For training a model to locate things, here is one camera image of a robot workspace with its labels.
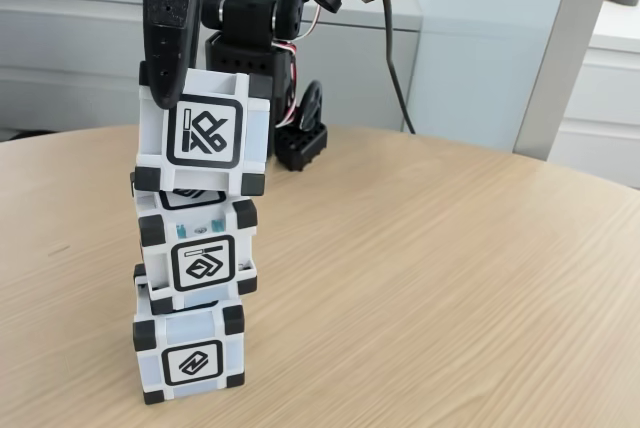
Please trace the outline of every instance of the white cube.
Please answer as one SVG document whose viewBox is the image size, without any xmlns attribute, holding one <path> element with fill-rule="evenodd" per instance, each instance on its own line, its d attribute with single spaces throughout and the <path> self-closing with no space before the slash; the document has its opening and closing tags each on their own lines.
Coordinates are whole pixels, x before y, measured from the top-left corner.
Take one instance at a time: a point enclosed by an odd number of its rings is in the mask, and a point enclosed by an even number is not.
<svg viewBox="0 0 640 428">
<path fill-rule="evenodd" d="M 202 190 L 146 192 L 136 184 L 133 179 L 154 315 L 256 291 L 251 242 L 258 216 L 251 199 Z"/>
<path fill-rule="evenodd" d="M 135 278 L 138 312 L 133 322 L 145 403 L 243 385 L 241 302 L 154 316 L 146 281 Z"/>
<path fill-rule="evenodd" d="M 140 189 L 264 192 L 270 101 L 249 97 L 249 75 L 188 70 L 177 106 L 160 109 L 140 86 Z"/>
</svg>

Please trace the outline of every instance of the white cabinet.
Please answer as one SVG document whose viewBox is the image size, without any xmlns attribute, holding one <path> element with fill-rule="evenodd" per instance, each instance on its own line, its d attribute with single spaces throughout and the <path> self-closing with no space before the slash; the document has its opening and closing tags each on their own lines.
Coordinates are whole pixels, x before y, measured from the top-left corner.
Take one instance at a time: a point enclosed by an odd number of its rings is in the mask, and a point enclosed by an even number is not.
<svg viewBox="0 0 640 428">
<path fill-rule="evenodd" d="M 549 161 L 640 188 L 640 8 L 603 5 Z"/>
<path fill-rule="evenodd" d="M 310 5 L 305 20 L 313 16 Z M 406 94 L 422 15 L 415 0 L 394 0 L 394 12 L 395 60 Z M 383 22 L 381 3 L 346 0 L 338 15 L 324 12 L 300 42 L 299 97 L 309 81 L 320 80 L 328 123 L 401 128 Z M 137 122 L 141 0 L 0 0 L 0 53 L 0 126 L 71 130 Z"/>
</svg>

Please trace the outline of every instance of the light gray cube face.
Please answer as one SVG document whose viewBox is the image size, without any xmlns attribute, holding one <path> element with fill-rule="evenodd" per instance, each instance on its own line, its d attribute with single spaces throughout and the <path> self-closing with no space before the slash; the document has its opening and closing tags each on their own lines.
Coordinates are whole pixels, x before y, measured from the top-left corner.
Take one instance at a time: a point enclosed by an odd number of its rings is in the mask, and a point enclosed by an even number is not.
<svg viewBox="0 0 640 428">
<path fill-rule="evenodd" d="M 174 311 L 247 293 L 243 288 L 257 277 L 251 250 L 257 215 L 249 198 L 134 189 L 134 200 L 141 238 L 151 240 L 143 241 L 142 253 L 152 300 L 170 300 Z"/>
<path fill-rule="evenodd" d="M 227 378 L 244 374 L 244 333 L 227 335 L 224 315 L 240 302 L 155 317 L 146 286 L 138 285 L 138 298 L 134 323 L 153 320 L 155 326 L 155 347 L 137 353 L 145 393 L 170 400 L 226 388 Z"/>
<path fill-rule="evenodd" d="M 162 191 L 254 194 L 243 193 L 243 177 L 264 175 L 269 112 L 268 100 L 249 97 L 244 74 L 189 70 L 180 101 L 167 111 L 143 86 L 136 165 L 159 169 Z"/>
</svg>

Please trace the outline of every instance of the white wall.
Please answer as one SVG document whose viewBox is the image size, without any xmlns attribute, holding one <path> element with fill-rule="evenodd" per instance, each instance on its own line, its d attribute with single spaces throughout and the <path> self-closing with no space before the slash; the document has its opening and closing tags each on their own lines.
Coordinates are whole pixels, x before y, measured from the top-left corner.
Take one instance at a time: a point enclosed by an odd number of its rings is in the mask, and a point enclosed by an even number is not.
<svg viewBox="0 0 640 428">
<path fill-rule="evenodd" d="M 416 129 L 512 151 L 560 0 L 419 0 Z"/>
</svg>

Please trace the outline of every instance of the white drawer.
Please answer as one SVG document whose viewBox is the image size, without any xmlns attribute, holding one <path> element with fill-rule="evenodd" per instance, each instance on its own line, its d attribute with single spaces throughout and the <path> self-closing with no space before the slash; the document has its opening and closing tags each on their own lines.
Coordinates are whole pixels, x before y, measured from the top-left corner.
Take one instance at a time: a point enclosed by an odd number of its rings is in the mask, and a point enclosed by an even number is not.
<svg viewBox="0 0 640 428">
<path fill-rule="evenodd" d="M 0 0 L 0 18 L 0 89 L 6 102 L 0 126 L 69 130 L 136 122 L 138 66 L 144 57 L 140 6 Z M 327 123 L 399 130 L 402 115 L 387 71 L 384 30 L 329 21 L 327 15 L 313 36 L 299 43 L 299 99 L 318 79 Z M 201 47 L 208 34 L 202 34 Z M 395 33 L 405 96 L 418 40 L 418 32 Z M 198 65 L 204 67 L 203 49 Z"/>
<path fill-rule="evenodd" d="M 640 188 L 640 127 L 565 120 L 549 161 Z"/>
<path fill-rule="evenodd" d="M 640 125 L 640 54 L 589 49 L 565 117 Z"/>
</svg>

